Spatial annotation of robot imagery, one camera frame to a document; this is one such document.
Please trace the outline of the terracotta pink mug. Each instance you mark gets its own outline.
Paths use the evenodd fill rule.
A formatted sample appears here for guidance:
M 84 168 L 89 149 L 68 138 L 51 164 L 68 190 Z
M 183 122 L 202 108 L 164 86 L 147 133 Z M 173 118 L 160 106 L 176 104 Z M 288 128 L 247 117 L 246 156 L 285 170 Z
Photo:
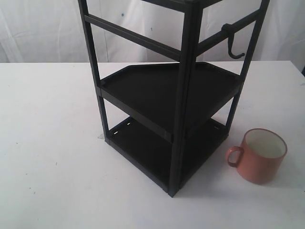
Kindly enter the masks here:
M 228 149 L 225 159 L 242 178 L 261 185 L 274 179 L 287 151 L 281 136 L 267 129 L 254 128 L 245 133 L 240 146 Z

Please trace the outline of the black three-tier shelf rack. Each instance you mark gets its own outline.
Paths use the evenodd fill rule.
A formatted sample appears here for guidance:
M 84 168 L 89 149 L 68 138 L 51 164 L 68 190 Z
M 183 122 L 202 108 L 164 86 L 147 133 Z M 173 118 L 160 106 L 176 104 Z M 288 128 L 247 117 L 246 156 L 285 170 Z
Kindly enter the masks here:
M 196 60 L 228 41 L 221 30 L 199 40 L 203 10 L 214 0 L 155 0 L 153 4 L 184 14 L 180 49 L 94 16 L 86 1 L 78 2 L 105 142 L 173 197 L 229 135 L 269 1 L 232 24 L 235 34 L 254 25 L 239 74 Z M 101 78 L 92 26 L 173 63 L 129 65 Z

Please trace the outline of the black metal hook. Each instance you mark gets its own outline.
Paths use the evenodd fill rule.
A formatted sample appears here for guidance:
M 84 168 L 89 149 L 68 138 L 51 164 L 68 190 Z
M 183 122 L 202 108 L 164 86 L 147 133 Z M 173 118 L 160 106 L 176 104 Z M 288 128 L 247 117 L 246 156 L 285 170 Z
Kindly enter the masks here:
M 232 59 L 240 59 L 242 57 L 245 56 L 245 53 L 241 53 L 239 55 L 234 55 L 232 53 L 232 48 L 233 48 L 233 42 L 234 42 L 234 35 L 235 35 L 235 31 L 234 31 L 234 26 L 232 24 L 224 24 L 221 28 L 221 31 L 225 32 L 227 34 L 227 39 L 228 39 L 228 55 L 232 58 Z

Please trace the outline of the white backdrop curtain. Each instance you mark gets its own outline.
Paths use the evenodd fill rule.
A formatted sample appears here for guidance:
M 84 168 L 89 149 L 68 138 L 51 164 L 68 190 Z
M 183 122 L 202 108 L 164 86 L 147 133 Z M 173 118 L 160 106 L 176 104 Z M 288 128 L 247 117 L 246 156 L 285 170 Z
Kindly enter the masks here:
M 90 0 L 89 13 L 180 49 L 184 14 L 141 0 Z M 165 62 L 167 58 L 96 26 L 99 62 Z M 270 2 L 253 56 L 258 61 L 305 64 L 305 3 Z M 75 0 L 3 0 L 0 3 L 1 62 L 87 62 Z

